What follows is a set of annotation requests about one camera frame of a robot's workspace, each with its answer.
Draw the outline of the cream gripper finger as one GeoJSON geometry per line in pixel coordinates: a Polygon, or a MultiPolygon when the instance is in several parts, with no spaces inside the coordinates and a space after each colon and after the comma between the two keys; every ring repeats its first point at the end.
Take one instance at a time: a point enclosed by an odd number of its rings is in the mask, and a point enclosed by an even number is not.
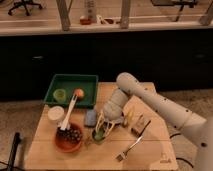
{"type": "Polygon", "coordinates": [[[104,137],[107,137],[111,131],[113,130],[115,126],[115,122],[114,121],[110,121],[107,123],[106,129],[105,129],[105,133],[104,133],[104,137]]]}
{"type": "Polygon", "coordinates": [[[101,128],[103,123],[104,123],[104,114],[103,114],[103,112],[100,112],[98,120],[97,120],[97,124],[96,124],[96,127],[95,127],[95,132],[96,133],[99,132],[99,129],[101,128]]]}

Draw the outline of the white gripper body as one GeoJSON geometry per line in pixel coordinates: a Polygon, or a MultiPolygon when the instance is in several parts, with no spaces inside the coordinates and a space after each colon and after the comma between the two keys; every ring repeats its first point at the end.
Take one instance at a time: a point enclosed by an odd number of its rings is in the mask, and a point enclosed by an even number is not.
{"type": "Polygon", "coordinates": [[[102,110],[104,116],[109,120],[115,120],[122,115],[123,108],[129,100],[129,96],[126,95],[121,89],[115,89],[104,104],[102,110]]]}

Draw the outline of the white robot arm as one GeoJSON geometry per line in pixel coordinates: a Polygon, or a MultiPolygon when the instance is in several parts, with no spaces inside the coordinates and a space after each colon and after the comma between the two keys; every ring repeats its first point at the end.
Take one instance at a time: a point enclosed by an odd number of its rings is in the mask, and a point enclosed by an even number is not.
{"type": "Polygon", "coordinates": [[[132,74],[116,78],[117,89],[103,105],[95,130],[121,118],[123,108],[136,96],[197,146],[194,171],[213,171],[213,117],[205,119],[160,94],[145,88],[132,74]]]}

